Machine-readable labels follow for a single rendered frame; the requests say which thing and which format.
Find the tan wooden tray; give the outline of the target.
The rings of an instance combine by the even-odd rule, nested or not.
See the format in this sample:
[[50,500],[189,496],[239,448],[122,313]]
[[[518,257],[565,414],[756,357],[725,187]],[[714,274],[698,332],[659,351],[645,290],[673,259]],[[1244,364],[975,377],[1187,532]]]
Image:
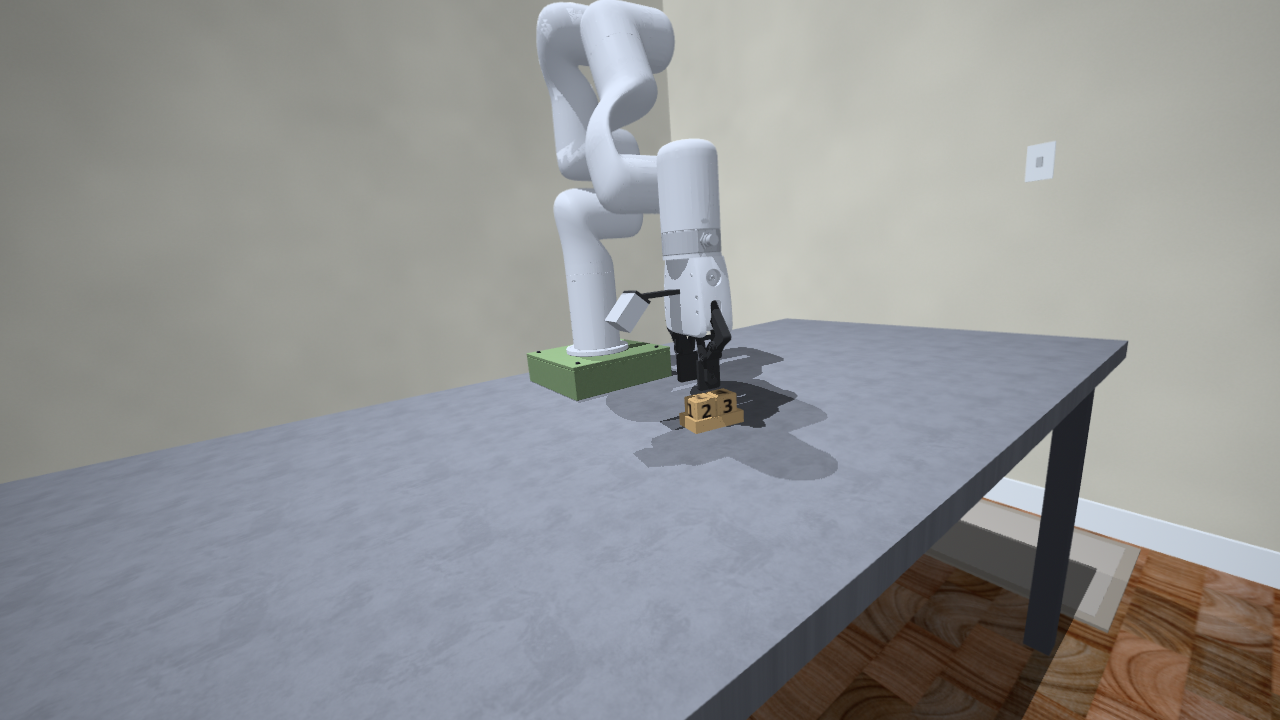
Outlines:
[[680,425],[692,430],[698,434],[707,430],[714,430],[722,427],[730,427],[744,421],[742,409],[737,407],[737,411],[724,413],[717,416],[709,416],[701,420],[695,420],[691,416],[685,415],[685,413],[678,413]]

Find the tan wooden number cube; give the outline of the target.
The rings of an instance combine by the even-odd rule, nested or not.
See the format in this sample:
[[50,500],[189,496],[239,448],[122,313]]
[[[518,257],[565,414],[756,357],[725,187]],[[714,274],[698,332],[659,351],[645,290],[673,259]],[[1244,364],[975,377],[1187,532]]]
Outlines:
[[708,391],[705,395],[710,395],[716,398],[716,416],[724,413],[737,411],[736,393],[730,389],[713,389]]
[[710,395],[699,393],[685,396],[685,415],[692,419],[701,420],[709,416],[716,416],[716,398]]

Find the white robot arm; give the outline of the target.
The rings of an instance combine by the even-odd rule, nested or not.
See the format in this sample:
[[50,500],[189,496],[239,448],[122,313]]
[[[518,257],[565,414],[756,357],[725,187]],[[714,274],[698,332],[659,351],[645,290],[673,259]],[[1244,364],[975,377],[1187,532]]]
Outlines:
[[[554,202],[573,334],[570,356],[625,351],[628,342],[620,331],[634,331],[648,299],[680,293],[635,290],[617,301],[613,261],[600,240],[632,237],[643,214],[660,214],[662,256],[721,252],[716,146],[686,138],[646,156],[634,135],[620,129],[652,110],[658,94],[653,74],[666,70],[673,53],[673,27],[652,6],[553,3],[538,18],[538,58],[561,174],[594,187],[566,190]],[[579,65],[590,67],[599,104]]]

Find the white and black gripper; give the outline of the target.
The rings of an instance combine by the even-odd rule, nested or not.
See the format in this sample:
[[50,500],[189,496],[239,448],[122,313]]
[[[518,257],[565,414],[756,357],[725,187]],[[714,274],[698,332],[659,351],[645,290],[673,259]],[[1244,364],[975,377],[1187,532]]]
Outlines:
[[[664,296],[666,325],[675,342],[678,382],[698,380],[700,391],[718,388],[719,357],[733,325],[724,256],[696,252],[663,256],[663,260],[664,290],[680,290],[677,295]],[[698,351],[694,351],[695,340]],[[704,340],[710,342],[705,346]]]

